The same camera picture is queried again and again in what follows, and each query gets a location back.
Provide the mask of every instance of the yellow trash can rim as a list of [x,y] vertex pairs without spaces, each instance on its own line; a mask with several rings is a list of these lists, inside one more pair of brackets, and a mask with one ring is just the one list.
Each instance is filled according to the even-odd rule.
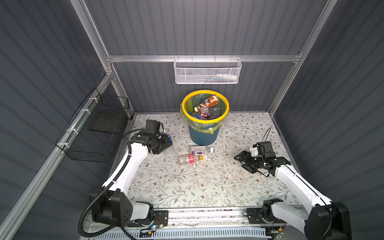
[[[197,118],[194,118],[192,117],[191,115],[188,114],[188,112],[186,111],[185,109],[185,103],[187,102],[188,99],[190,99],[190,97],[194,96],[194,95],[197,95],[197,94],[201,94],[201,93],[209,93],[209,94],[212,94],[212,95],[217,95],[221,100],[224,101],[225,103],[225,106],[227,107],[227,109],[225,110],[225,113],[223,115],[221,115],[220,117],[218,118],[215,118],[215,119],[212,119],[212,120],[200,120],[200,119],[197,119]],[[191,92],[190,94],[188,94],[184,100],[183,100],[183,103],[181,104],[182,108],[183,108],[183,112],[184,114],[187,116],[187,118],[189,118],[190,120],[194,121],[194,122],[198,122],[198,123],[206,123],[206,124],[209,124],[209,123],[216,123],[220,120],[222,120],[223,118],[225,118],[225,116],[228,114],[229,112],[229,103],[228,103],[228,100],[223,96],[221,95],[220,93],[218,92],[215,92],[215,91],[212,91],[212,90],[197,90],[197,91],[194,91],[194,92]]]

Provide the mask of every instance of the bottle with white cap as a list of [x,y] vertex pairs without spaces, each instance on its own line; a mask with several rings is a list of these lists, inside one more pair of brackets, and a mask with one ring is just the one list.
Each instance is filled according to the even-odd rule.
[[209,155],[214,152],[213,147],[208,146],[189,146],[189,154],[193,154],[196,156],[200,155]]

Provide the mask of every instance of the brown can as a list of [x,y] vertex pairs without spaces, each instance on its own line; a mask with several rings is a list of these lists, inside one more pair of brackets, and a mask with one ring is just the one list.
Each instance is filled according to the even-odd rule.
[[218,104],[219,101],[218,101],[218,97],[216,95],[212,95],[210,96],[209,98],[207,98],[206,100],[204,100],[201,104],[199,104],[197,107],[195,107],[195,111],[198,112],[198,110],[201,108],[201,107],[207,107],[207,108],[210,108],[216,104]]

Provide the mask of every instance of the black wire basket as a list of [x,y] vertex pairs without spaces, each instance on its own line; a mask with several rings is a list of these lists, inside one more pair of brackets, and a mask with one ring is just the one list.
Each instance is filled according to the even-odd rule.
[[128,124],[128,99],[99,94],[84,111],[65,143],[57,142],[72,160],[109,162],[115,159],[118,144]]

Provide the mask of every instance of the leaf pattern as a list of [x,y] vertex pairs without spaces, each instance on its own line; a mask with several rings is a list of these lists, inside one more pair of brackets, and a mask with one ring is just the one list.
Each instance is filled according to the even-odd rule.
[[[194,145],[188,125],[179,114],[139,114],[133,129],[143,128],[147,119],[164,124],[177,154],[187,154],[189,145]],[[156,208],[255,206],[271,198],[300,205],[297,197],[278,179],[250,174],[233,159],[260,142],[269,127],[273,131],[267,140],[272,142],[276,155],[289,159],[268,114],[229,113],[211,145],[215,152],[203,161],[179,166],[176,157],[167,159],[162,153],[148,155],[130,185],[129,199],[150,202]]]

